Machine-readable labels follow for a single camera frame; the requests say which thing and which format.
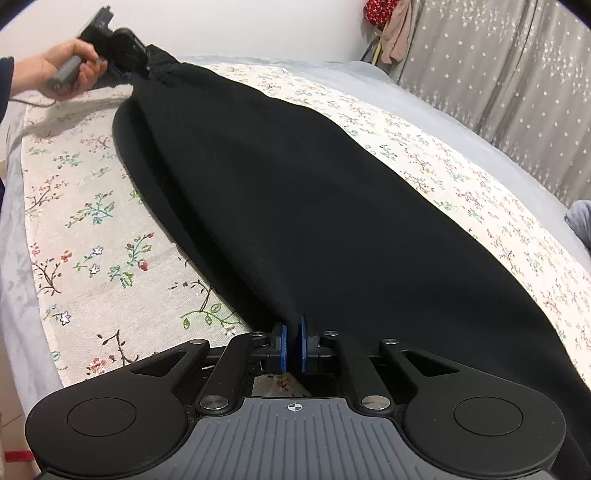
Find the crosshair marking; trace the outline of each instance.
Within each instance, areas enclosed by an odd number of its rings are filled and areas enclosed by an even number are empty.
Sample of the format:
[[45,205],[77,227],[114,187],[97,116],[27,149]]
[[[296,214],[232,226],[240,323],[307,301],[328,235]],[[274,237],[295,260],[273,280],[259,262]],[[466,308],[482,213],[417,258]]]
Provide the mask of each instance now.
[[302,404],[293,402],[283,408],[287,408],[287,410],[290,410],[293,413],[295,413],[296,411],[300,411],[302,408],[305,408],[305,406],[303,406]]

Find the human hand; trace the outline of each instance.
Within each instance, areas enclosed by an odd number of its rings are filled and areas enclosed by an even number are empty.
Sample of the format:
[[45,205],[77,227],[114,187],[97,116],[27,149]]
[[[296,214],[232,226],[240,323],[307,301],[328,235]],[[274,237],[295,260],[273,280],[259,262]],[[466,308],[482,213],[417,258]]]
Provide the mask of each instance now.
[[[78,80],[72,90],[67,94],[59,95],[47,88],[46,84],[72,55],[78,55],[86,61],[80,65]],[[16,95],[25,90],[38,90],[46,97],[68,100],[91,89],[106,69],[106,60],[99,58],[91,44],[74,38],[50,48],[45,53],[18,62],[14,66],[10,95]]]

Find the gray bed cover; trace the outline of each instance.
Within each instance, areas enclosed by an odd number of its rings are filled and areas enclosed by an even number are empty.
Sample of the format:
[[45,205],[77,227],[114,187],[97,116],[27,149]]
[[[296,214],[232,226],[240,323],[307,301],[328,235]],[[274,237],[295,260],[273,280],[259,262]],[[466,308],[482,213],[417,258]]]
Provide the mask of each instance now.
[[[283,67],[392,112],[440,139],[482,167],[513,192],[579,263],[591,273],[588,250],[564,221],[566,207],[506,155],[452,117],[394,85],[367,63],[180,58],[195,64],[246,63]],[[36,402],[62,387],[40,321],[39,303],[25,233],[19,135],[24,111],[9,129],[7,189],[0,215],[0,333],[4,337],[18,395],[27,414]]]

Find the red tape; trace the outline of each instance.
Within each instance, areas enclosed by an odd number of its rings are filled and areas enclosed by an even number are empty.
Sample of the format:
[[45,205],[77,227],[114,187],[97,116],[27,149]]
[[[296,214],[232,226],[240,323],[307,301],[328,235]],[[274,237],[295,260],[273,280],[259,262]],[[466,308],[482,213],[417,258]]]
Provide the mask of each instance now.
[[35,457],[29,450],[10,450],[4,452],[4,461],[6,463],[24,463],[32,462]]

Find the white wall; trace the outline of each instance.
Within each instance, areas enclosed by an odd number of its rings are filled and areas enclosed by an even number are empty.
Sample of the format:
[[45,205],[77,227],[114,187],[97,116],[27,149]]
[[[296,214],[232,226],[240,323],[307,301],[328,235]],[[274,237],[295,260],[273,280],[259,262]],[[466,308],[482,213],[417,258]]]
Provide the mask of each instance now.
[[36,0],[0,31],[0,56],[21,59],[75,36],[110,3],[129,27],[173,55],[358,60],[366,0]]

